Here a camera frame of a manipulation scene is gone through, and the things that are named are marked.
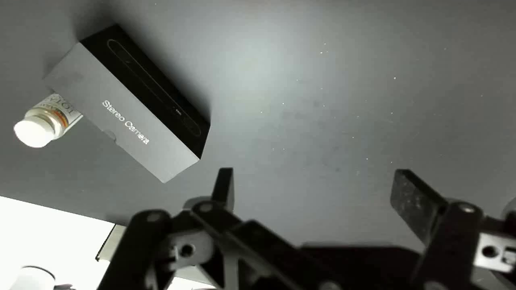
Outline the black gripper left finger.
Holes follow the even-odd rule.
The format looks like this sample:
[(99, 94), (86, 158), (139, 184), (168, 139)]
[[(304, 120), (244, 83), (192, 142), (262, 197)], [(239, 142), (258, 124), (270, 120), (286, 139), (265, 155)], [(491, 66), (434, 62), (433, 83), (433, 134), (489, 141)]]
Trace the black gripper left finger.
[(234, 210), (234, 170), (221, 168), (212, 192), (212, 202), (228, 211)]

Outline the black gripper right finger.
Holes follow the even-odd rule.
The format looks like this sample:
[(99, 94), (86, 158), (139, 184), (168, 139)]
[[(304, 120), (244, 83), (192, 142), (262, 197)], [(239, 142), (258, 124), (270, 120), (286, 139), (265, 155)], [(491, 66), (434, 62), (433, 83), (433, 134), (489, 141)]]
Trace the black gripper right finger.
[(391, 207), (410, 231), (424, 245), (429, 245), (441, 218), (449, 210), (449, 202), (413, 171), (397, 170), (394, 174)]

